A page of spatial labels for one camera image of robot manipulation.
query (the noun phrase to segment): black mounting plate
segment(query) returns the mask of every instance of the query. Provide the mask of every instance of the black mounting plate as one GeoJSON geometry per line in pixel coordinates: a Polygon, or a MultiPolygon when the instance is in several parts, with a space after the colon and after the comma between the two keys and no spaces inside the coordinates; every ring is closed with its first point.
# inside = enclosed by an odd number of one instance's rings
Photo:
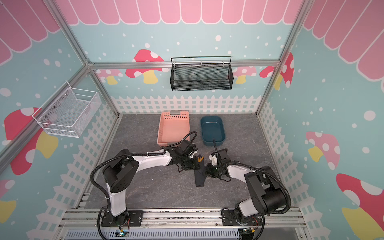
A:
{"type": "Polygon", "coordinates": [[[258,219],[258,217],[256,218],[257,223],[255,219],[250,218],[249,222],[240,224],[240,222],[236,218],[234,210],[224,209],[221,211],[221,216],[223,226],[256,226],[257,224],[261,224],[261,219],[258,219]]]}
{"type": "MultiPolygon", "coordinates": [[[[130,221],[129,221],[129,226],[130,227],[139,227],[141,226],[141,220],[143,218],[143,213],[144,211],[128,211],[130,221]]],[[[113,223],[112,221],[112,214],[111,212],[106,212],[104,213],[104,216],[101,219],[101,224],[102,227],[116,227],[116,224],[113,223]]]]}

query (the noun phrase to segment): mushroom illustration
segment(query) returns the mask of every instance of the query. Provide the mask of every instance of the mushroom illustration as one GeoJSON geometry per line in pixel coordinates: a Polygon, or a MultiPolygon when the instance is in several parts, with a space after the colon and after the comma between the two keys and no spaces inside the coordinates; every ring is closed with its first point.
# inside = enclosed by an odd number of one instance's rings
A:
{"type": "Polygon", "coordinates": [[[256,68],[255,67],[238,67],[235,68],[233,71],[233,75],[237,77],[237,80],[235,83],[237,84],[243,84],[245,83],[245,76],[256,76],[256,68]]]}
{"type": "Polygon", "coordinates": [[[314,145],[313,148],[308,150],[311,158],[318,162],[324,156],[329,168],[334,170],[340,160],[340,147],[336,137],[321,132],[307,132],[306,137],[305,143],[308,144],[310,142],[314,145]]]}
{"type": "Polygon", "coordinates": [[[346,174],[338,174],[336,182],[340,190],[358,206],[357,209],[341,209],[356,236],[361,240],[383,237],[383,189],[346,174]]]}
{"type": "MultiPolygon", "coordinates": [[[[289,53],[288,58],[285,61],[285,64],[283,66],[283,69],[281,70],[279,76],[277,77],[277,80],[276,80],[275,85],[274,85],[274,87],[277,91],[280,90],[280,84],[281,84],[281,81],[283,79],[285,82],[285,86],[287,88],[289,88],[289,86],[291,86],[292,78],[293,78],[293,71],[294,71],[293,68],[294,68],[293,55],[292,55],[292,53],[289,53]]],[[[262,77],[262,78],[269,77],[272,75],[272,72],[273,72],[273,67],[268,66],[260,72],[260,77],[262,77]]]]}
{"type": "MultiPolygon", "coordinates": [[[[147,49],[140,49],[132,61],[133,62],[164,62],[164,60],[159,55],[147,49]]],[[[169,68],[127,69],[125,74],[130,78],[135,78],[143,74],[144,83],[152,84],[152,83],[157,83],[159,81],[155,76],[155,72],[154,72],[155,70],[168,72],[169,68]]]]}
{"type": "MultiPolygon", "coordinates": [[[[0,199],[15,184],[14,180],[0,181],[0,199]]],[[[16,201],[0,201],[0,223],[5,223],[16,208],[16,201]]]]}
{"type": "MultiPolygon", "coordinates": [[[[7,142],[12,141],[16,135],[32,120],[32,114],[38,108],[23,108],[10,113],[4,120],[5,135],[7,142]]],[[[32,166],[36,149],[39,150],[45,158],[50,158],[57,146],[59,139],[48,135],[43,129],[39,131],[28,141],[19,154],[12,160],[11,169],[14,174],[21,175],[26,173],[32,166]]]]}
{"type": "Polygon", "coordinates": [[[98,69],[96,73],[103,83],[106,82],[105,79],[107,79],[109,85],[116,85],[118,83],[114,76],[123,76],[118,69],[98,69]]]}

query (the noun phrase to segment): white polka dot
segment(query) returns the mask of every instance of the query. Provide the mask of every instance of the white polka dot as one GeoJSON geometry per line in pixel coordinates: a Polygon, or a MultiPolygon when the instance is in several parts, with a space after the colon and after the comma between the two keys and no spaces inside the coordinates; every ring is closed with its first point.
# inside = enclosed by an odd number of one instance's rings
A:
{"type": "Polygon", "coordinates": [[[151,57],[153,57],[153,58],[158,58],[159,56],[158,56],[156,53],[151,52],[151,57]]]}
{"type": "Polygon", "coordinates": [[[22,108],[20,109],[21,113],[24,114],[25,116],[31,116],[35,111],[33,108],[22,108]]]}
{"type": "Polygon", "coordinates": [[[11,142],[11,140],[4,140],[1,142],[2,145],[6,146],[11,142]]]}
{"type": "Polygon", "coordinates": [[[336,146],[336,147],[334,148],[334,151],[335,151],[336,154],[339,154],[339,155],[340,155],[340,146],[336,146]]]}
{"type": "Polygon", "coordinates": [[[9,97],[11,95],[11,91],[8,88],[1,88],[0,94],[4,97],[9,97]]]}
{"type": "Polygon", "coordinates": [[[343,193],[349,198],[352,200],[352,202],[356,203],[358,206],[360,206],[360,199],[359,197],[357,196],[356,193],[354,193],[353,191],[351,190],[345,190],[343,191],[343,193]]]}
{"type": "Polygon", "coordinates": [[[372,110],[366,111],[364,113],[364,118],[367,121],[372,121],[373,119],[375,119],[375,117],[376,117],[376,113],[372,110]]]}
{"type": "Polygon", "coordinates": [[[360,181],[360,184],[361,184],[362,188],[367,193],[369,193],[371,195],[377,196],[377,195],[380,195],[383,192],[383,190],[381,188],[378,188],[378,187],[375,187],[373,185],[370,185],[369,183],[360,181]]]}
{"type": "Polygon", "coordinates": [[[33,159],[35,158],[35,149],[29,150],[25,154],[25,160],[29,163],[33,163],[33,159]]]}
{"type": "Polygon", "coordinates": [[[323,150],[324,150],[324,151],[328,151],[328,150],[329,150],[329,145],[326,144],[326,143],[324,143],[324,144],[323,144],[323,150]]]}
{"type": "Polygon", "coordinates": [[[328,163],[328,167],[329,167],[331,170],[335,170],[335,165],[333,164],[333,162],[329,162],[329,163],[328,163]]]}
{"type": "Polygon", "coordinates": [[[11,189],[13,187],[13,185],[15,184],[15,181],[14,180],[9,180],[6,184],[5,184],[5,188],[6,189],[11,189]]]}
{"type": "Polygon", "coordinates": [[[363,153],[369,153],[369,148],[367,148],[367,147],[363,147],[363,148],[362,148],[362,152],[363,152],[363,153]]]}

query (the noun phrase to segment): wallpaper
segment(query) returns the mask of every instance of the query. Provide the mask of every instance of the wallpaper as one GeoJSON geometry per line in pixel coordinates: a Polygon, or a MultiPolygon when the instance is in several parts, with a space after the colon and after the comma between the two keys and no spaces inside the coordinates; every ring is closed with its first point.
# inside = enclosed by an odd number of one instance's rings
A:
{"type": "MultiPolygon", "coordinates": [[[[142,51],[157,56],[149,50],[142,51]]],[[[172,91],[168,68],[101,69],[96,73],[121,113],[254,113],[273,70],[274,67],[233,67],[232,90],[212,91],[172,91]]]]}
{"type": "Polygon", "coordinates": [[[316,0],[260,115],[314,240],[384,239],[383,7],[316,0]]]}
{"type": "Polygon", "coordinates": [[[278,59],[302,0],[56,0],[92,62],[278,59]]]}
{"type": "Polygon", "coordinates": [[[0,1],[0,49],[1,151],[82,64],[42,0],[0,1]]]}
{"type": "MultiPolygon", "coordinates": [[[[76,87],[97,91],[90,77],[76,87]]],[[[51,239],[65,211],[75,207],[116,119],[101,99],[80,138],[40,129],[0,175],[2,238],[15,239],[17,232],[20,240],[51,239]]]]}

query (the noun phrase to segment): folded black cloth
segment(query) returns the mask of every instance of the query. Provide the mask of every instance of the folded black cloth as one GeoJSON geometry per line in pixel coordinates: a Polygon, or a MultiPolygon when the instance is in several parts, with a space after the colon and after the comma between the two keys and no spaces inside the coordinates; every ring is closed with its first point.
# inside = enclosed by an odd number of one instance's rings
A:
{"type": "Polygon", "coordinates": [[[196,187],[204,187],[204,182],[207,177],[205,175],[204,157],[201,155],[198,155],[197,157],[199,158],[198,165],[200,169],[195,170],[195,184],[196,184],[196,187]]]}

